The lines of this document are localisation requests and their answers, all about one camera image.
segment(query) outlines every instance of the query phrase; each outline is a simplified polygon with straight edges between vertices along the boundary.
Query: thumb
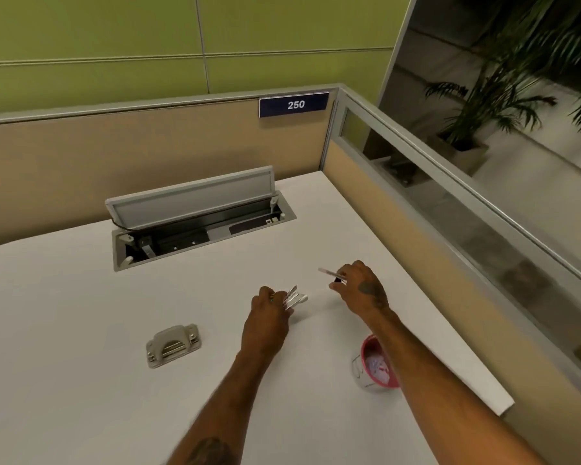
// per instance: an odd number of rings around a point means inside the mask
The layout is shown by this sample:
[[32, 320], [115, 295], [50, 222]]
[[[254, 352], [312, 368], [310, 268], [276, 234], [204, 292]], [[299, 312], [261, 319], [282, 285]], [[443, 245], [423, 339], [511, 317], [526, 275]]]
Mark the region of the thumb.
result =
[[330, 289], [338, 292], [341, 296], [344, 296], [344, 294], [346, 293], [346, 290], [348, 288], [346, 285], [342, 284], [341, 282], [332, 282], [330, 284]]

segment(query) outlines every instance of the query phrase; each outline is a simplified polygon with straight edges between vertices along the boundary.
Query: cubicle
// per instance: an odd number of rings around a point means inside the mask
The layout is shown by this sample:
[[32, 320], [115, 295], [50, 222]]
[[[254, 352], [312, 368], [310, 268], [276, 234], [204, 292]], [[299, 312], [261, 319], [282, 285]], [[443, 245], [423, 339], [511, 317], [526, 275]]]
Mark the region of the cubicle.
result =
[[[261, 98], [313, 92], [329, 93], [324, 109], [259, 117]], [[370, 130], [470, 235], [363, 154]], [[512, 395], [506, 421], [552, 462], [581, 463], [581, 346], [537, 306], [581, 327], [581, 262], [344, 85], [2, 114], [0, 245], [107, 220], [114, 196], [267, 165], [276, 180], [322, 171]], [[505, 275], [483, 260], [486, 239], [515, 255]]]

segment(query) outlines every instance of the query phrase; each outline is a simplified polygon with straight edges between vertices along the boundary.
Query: blue number sign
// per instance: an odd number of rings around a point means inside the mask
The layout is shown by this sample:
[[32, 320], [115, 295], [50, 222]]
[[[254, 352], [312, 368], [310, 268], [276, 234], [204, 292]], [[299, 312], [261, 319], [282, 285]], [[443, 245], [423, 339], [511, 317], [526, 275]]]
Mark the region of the blue number sign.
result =
[[258, 117], [281, 116], [300, 112], [323, 111], [327, 108], [329, 92], [260, 98]]

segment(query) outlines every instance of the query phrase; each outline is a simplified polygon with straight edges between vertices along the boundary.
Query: cup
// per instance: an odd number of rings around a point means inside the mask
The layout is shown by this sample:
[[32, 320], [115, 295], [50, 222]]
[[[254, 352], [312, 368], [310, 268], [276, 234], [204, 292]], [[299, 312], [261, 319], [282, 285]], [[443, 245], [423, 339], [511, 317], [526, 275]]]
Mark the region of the cup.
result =
[[351, 373], [357, 384], [371, 392], [399, 388], [390, 361], [376, 336], [368, 336], [351, 359]]

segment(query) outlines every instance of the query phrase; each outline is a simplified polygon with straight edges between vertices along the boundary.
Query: forearm tattoo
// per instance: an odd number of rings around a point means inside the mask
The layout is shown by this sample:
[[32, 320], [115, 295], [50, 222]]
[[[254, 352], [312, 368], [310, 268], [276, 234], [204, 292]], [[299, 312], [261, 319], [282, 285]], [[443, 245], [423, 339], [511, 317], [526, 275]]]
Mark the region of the forearm tattoo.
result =
[[191, 452], [185, 465], [236, 465], [237, 458], [230, 446], [217, 437], [201, 440]]
[[381, 284], [363, 281], [359, 283], [357, 288], [363, 294], [372, 295], [373, 303], [376, 308], [387, 308], [387, 295], [385, 294], [383, 287], [381, 287]]

